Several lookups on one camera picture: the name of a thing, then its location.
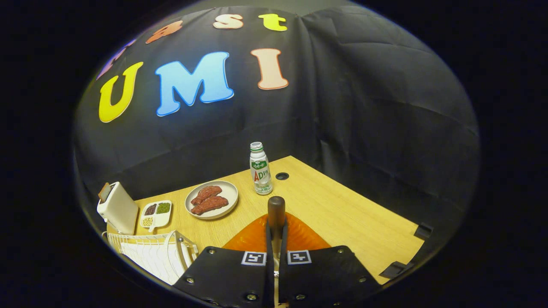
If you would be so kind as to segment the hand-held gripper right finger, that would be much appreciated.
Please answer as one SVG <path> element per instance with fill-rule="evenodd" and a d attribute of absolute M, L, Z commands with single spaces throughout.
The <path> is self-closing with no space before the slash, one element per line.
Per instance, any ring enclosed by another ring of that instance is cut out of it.
<path fill-rule="evenodd" d="M 381 289 L 348 246 L 331 246 L 286 213 L 278 302 L 290 308 L 356 308 Z"/>

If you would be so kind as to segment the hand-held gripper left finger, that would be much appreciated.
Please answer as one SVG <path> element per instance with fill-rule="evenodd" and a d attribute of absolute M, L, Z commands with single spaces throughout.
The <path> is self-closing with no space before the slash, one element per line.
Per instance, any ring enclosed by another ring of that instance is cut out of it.
<path fill-rule="evenodd" d="M 205 247 L 174 288 L 223 308 L 274 307 L 274 254 L 268 215 L 223 247 Z"/>

